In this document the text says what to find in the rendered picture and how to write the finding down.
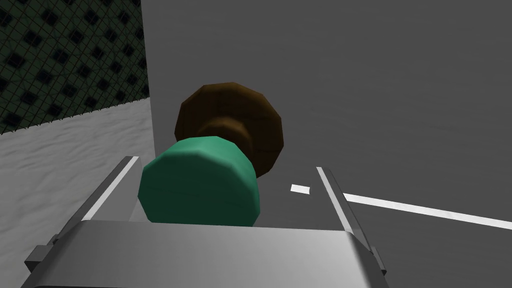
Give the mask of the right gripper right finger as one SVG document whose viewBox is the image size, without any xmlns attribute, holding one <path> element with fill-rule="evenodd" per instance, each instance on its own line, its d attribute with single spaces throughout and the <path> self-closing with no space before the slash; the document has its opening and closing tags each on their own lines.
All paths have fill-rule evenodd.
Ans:
<svg viewBox="0 0 512 288">
<path fill-rule="evenodd" d="M 311 172 L 310 217 L 312 228 L 349 232 L 367 250 L 370 250 L 371 245 L 331 170 L 317 166 Z"/>
</svg>

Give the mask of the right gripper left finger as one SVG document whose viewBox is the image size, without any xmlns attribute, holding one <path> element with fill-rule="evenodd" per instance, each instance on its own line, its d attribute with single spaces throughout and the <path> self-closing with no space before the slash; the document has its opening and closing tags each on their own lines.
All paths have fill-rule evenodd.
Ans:
<svg viewBox="0 0 512 288">
<path fill-rule="evenodd" d="M 127 222 L 137 202 L 142 171 L 138 156 L 124 157 L 72 215 L 71 227 L 88 220 Z"/>
</svg>

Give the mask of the green and brown door knob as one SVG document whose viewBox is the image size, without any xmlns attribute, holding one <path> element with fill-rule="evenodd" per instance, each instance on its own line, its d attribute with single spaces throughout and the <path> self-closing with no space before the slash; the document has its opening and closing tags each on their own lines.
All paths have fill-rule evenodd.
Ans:
<svg viewBox="0 0 512 288">
<path fill-rule="evenodd" d="M 257 179 L 284 147 L 282 120 L 257 91 L 201 86 L 181 103 L 175 144 L 142 171 L 138 199 L 152 223 L 251 227 Z"/>
</svg>

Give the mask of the grey door leaf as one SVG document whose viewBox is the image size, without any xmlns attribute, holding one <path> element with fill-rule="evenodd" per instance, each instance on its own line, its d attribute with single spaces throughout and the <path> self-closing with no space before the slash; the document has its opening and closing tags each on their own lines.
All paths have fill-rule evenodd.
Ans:
<svg viewBox="0 0 512 288">
<path fill-rule="evenodd" d="M 262 226 L 311 224 L 318 166 L 390 288 L 512 288 L 512 0 L 141 0 L 155 154 L 180 104 L 236 82 L 282 119 Z"/>
</svg>

